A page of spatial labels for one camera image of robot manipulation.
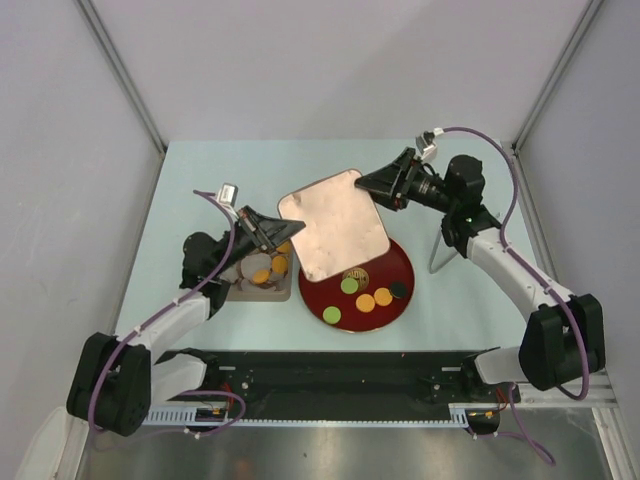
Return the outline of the tan square tin lid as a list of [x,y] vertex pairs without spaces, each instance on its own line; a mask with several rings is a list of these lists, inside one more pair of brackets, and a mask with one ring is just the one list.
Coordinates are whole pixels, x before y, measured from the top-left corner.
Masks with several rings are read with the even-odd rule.
[[391,246],[368,192],[356,187],[360,171],[345,170],[280,199],[283,219],[305,227],[292,239],[305,278],[314,283],[386,254]]

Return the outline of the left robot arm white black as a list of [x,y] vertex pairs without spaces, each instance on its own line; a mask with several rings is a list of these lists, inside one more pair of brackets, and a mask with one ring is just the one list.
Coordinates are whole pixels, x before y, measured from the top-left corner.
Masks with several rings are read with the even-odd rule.
[[85,341],[66,400],[69,415],[127,437],[155,403],[189,392],[207,400],[219,392],[221,376],[205,355],[165,353],[223,307],[231,288],[222,277],[227,270],[252,253],[275,251],[305,227],[249,206],[226,218],[229,228],[219,239],[195,232],[184,241],[177,298],[124,336],[95,333]]

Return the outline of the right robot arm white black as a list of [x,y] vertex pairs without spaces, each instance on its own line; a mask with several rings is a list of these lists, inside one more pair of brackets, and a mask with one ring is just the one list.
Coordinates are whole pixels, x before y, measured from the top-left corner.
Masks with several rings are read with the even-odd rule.
[[506,237],[506,223],[483,203],[480,160],[457,155],[439,176],[407,148],[355,185],[392,211],[416,202],[443,213],[445,244],[484,271],[523,316],[526,328],[519,346],[477,354],[471,370],[461,376],[469,399],[484,401],[507,382],[547,391],[580,379],[582,388],[589,388],[591,374],[606,365],[602,305],[591,294],[563,287],[518,253]]

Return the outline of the metal tongs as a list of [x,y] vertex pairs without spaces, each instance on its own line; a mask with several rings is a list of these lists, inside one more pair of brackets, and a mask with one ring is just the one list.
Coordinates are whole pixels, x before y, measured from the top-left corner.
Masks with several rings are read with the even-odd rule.
[[427,270],[431,275],[436,275],[448,266],[456,257],[458,252],[453,247],[445,244],[441,231],[438,231],[431,248]]

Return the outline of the tan square tin box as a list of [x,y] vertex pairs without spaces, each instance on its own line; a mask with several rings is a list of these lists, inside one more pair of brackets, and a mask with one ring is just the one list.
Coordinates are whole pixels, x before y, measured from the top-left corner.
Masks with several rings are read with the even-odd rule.
[[[271,269],[272,258],[278,255],[288,258],[288,271],[285,275],[274,273]],[[291,294],[293,263],[293,248],[288,254],[280,253],[277,249],[271,253],[262,251],[250,253],[220,276],[221,280],[225,280],[230,284],[227,299],[236,302],[279,302],[288,300]],[[252,282],[252,277],[256,271],[261,269],[267,269],[271,272],[270,279],[266,283],[255,284]]]

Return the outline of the round red lacquer tray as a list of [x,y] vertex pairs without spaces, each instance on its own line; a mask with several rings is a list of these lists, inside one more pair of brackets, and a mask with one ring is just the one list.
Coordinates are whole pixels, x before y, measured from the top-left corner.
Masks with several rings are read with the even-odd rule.
[[298,274],[307,309],[330,327],[349,333],[376,331],[399,319],[414,287],[411,261],[395,240],[384,255],[326,280],[312,282]]

